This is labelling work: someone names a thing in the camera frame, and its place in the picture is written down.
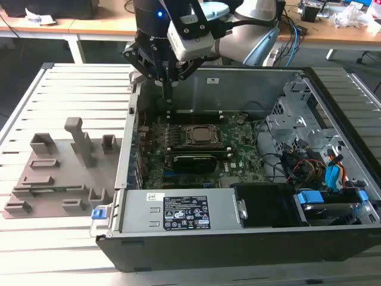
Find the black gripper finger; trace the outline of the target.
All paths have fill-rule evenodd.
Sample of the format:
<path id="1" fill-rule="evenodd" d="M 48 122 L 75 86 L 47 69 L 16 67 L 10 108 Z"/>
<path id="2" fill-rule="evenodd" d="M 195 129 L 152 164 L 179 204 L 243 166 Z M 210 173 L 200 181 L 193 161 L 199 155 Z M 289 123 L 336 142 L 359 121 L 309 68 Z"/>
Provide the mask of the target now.
<path id="1" fill-rule="evenodd" d="M 196 58 L 194 60 L 185 61 L 181 63 L 175 56 L 172 56 L 168 61 L 168 103 L 172 103 L 173 99 L 173 85 L 180 80 L 187 79 L 194 73 L 205 60 L 203 58 Z"/>
<path id="2" fill-rule="evenodd" d="M 149 52 L 145 52 L 137 43 L 126 47 L 122 56 L 146 79 L 153 81 L 162 89 L 162 95 L 168 102 L 168 74 L 158 54 L 155 44 L 149 47 Z"/>

